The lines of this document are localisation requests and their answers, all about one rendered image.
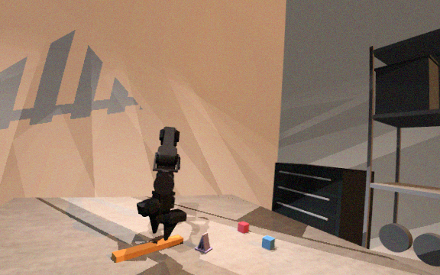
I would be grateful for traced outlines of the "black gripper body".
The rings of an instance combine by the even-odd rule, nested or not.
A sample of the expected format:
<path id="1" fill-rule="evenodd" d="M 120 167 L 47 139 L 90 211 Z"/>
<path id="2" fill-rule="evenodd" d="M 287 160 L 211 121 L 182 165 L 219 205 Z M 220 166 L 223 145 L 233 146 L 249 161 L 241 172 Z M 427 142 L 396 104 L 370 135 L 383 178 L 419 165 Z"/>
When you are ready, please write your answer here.
<path id="1" fill-rule="evenodd" d="M 172 204 L 173 196 L 175 196 L 175 192 L 172 191 L 171 193 L 167 195 L 161 195 L 158 194 L 155 190 L 152 191 L 152 194 L 154 194 L 154 198 L 158 199 L 158 196 L 163 199 L 163 220 L 169 224 L 174 224 L 177 222 L 186 222 L 187 215 L 183 210 L 180 209 L 174 209 L 174 204 Z"/>

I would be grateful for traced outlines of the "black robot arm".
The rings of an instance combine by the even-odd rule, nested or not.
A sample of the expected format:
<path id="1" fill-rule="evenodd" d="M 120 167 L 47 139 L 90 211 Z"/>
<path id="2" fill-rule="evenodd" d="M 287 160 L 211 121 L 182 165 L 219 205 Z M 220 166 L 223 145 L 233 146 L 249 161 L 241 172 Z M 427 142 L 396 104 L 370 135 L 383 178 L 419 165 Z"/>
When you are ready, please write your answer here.
<path id="1" fill-rule="evenodd" d="M 157 177 L 154 180 L 154 190 L 161 195 L 167 195 L 173 191 L 174 175 L 180 169 L 180 156 L 177 154 L 176 144 L 179 142 L 180 132 L 174 127 L 163 127 L 160 130 L 160 145 L 158 152 L 155 153 L 153 171 L 157 171 Z M 157 168 L 156 168 L 157 165 Z M 176 169 L 175 169 L 176 167 Z M 163 199 L 154 194 L 149 199 L 137 203 L 139 215 L 147 217 L 155 212 L 163 212 Z"/>

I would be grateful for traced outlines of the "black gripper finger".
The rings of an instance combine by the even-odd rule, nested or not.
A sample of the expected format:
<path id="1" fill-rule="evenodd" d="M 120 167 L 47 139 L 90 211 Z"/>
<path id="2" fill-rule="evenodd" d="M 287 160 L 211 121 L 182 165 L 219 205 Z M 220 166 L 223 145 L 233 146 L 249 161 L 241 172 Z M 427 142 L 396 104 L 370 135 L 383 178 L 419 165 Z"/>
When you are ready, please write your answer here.
<path id="1" fill-rule="evenodd" d="M 178 222 L 174 224 L 169 224 L 164 220 L 160 220 L 160 221 L 163 223 L 163 236 L 164 236 L 164 240 L 166 241 L 168 237 L 171 235 L 172 231 L 174 230 Z"/>
<path id="2" fill-rule="evenodd" d="M 150 223 L 151 223 L 151 227 L 152 227 L 152 231 L 153 233 L 157 233 L 157 230 L 159 228 L 159 223 L 160 223 L 160 218 L 161 218 L 161 213 L 155 212 L 153 214 L 149 215 L 150 218 Z"/>

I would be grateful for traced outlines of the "orange-brown bar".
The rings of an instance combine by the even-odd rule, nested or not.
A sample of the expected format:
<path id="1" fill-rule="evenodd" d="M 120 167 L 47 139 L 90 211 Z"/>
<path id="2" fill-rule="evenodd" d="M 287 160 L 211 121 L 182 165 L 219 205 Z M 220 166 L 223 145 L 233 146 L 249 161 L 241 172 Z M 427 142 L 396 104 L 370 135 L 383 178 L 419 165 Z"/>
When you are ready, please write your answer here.
<path id="1" fill-rule="evenodd" d="M 151 243 L 147 242 L 146 244 L 129 247 L 121 251 L 114 251 L 112 252 L 112 259 L 115 261 L 115 263 L 118 263 L 120 261 L 122 262 L 131 258 L 136 258 L 144 254 L 150 254 L 164 248 L 169 248 L 180 243 L 183 243 L 182 237 L 179 235 L 173 237 L 170 236 L 166 241 L 164 239 L 160 239 Z"/>

